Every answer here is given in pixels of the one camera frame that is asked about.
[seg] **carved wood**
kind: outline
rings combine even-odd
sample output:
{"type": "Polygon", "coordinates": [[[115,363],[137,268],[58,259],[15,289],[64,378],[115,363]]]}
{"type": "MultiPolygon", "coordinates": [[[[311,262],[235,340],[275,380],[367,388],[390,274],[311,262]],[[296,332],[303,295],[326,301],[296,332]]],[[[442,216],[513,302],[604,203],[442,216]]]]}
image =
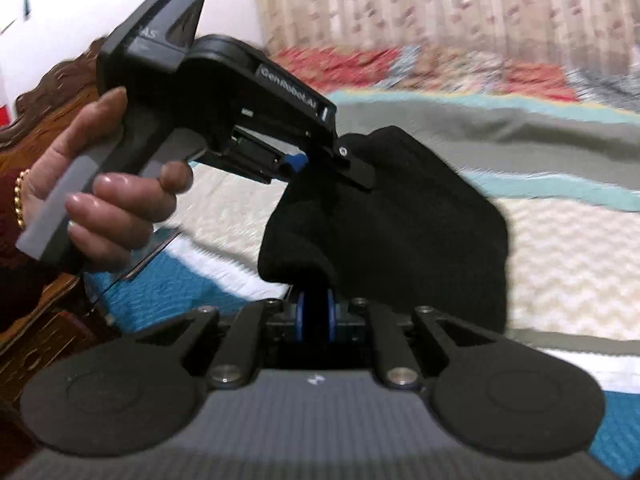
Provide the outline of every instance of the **carved wood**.
{"type": "Polygon", "coordinates": [[[69,126],[81,108],[98,98],[95,86],[82,88],[78,94],[58,110],[50,111],[40,123],[17,143],[0,149],[0,171],[29,168],[64,129],[69,126]]]}
{"type": "Polygon", "coordinates": [[[79,94],[83,94],[85,99],[97,97],[95,60],[103,42],[104,38],[95,40],[91,47],[75,60],[57,64],[44,75],[36,88],[16,99],[17,119],[8,126],[0,128],[0,155],[4,155],[5,150],[15,146],[25,137],[36,133],[37,128],[36,130],[34,128],[37,125],[42,126],[41,123],[53,110],[63,107],[66,112],[72,112],[77,106],[82,107],[84,102],[82,104],[76,102],[75,106],[68,106],[69,101],[78,100],[79,94]],[[81,92],[91,88],[94,90],[91,95],[81,92]]]}

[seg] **gripper handle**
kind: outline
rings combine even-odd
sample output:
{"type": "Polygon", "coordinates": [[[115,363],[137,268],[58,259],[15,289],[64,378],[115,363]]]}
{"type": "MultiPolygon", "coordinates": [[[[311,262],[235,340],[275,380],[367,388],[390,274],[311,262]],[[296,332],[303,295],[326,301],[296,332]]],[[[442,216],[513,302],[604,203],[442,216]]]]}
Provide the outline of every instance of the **gripper handle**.
{"type": "Polygon", "coordinates": [[[38,216],[16,242],[31,258],[71,274],[82,271],[85,257],[67,233],[66,197],[91,193],[100,173],[130,173],[157,178],[170,160],[191,160],[206,150],[206,141],[184,128],[174,129],[172,118],[154,108],[130,104],[122,126],[104,142],[74,160],[56,183],[38,216]]]}

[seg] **hand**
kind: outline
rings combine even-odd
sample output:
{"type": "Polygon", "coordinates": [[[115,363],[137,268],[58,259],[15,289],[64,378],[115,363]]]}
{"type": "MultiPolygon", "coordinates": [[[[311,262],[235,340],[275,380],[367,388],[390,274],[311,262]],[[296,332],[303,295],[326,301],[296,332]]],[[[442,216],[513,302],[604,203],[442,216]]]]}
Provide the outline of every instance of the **hand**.
{"type": "MultiPolygon", "coordinates": [[[[109,136],[127,108],[124,88],[113,89],[85,106],[69,127],[36,161],[22,182],[22,217],[28,226],[71,162],[109,136]]],[[[123,173],[100,174],[93,194],[74,193],[65,202],[71,241],[94,264],[92,270],[117,270],[130,252],[144,247],[153,222],[175,210],[175,195],[191,187],[193,173],[183,162],[169,162],[157,180],[123,173]]]]}

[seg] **curtain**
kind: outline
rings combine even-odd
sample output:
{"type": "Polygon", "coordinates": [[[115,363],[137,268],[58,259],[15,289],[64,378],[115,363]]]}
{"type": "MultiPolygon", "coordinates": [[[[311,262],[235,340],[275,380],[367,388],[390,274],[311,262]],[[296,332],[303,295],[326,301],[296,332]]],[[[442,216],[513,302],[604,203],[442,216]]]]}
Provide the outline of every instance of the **curtain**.
{"type": "Polygon", "coordinates": [[[443,44],[628,71],[638,0],[258,0],[270,51],[443,44]]]}

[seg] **white wall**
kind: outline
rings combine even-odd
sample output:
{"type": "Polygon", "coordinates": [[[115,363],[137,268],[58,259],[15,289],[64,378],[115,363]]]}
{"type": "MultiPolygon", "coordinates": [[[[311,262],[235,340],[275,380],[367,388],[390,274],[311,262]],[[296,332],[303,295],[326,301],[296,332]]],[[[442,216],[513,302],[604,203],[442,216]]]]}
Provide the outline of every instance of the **white wall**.
{"type": "MultiPolygon", "coordinates": [[[[30,0],[31,18],[24,22],[22,0],[0,0],[0,16],[9,12],[18,17],[0,36],[0,69],[9,101],[34,88],[56,63],[78,56],[92,40],[111,32],[142,1],[30,0]]],[[[212,32],[262,44],[255,0],[205,0],[198,34],[212,32]]]]}

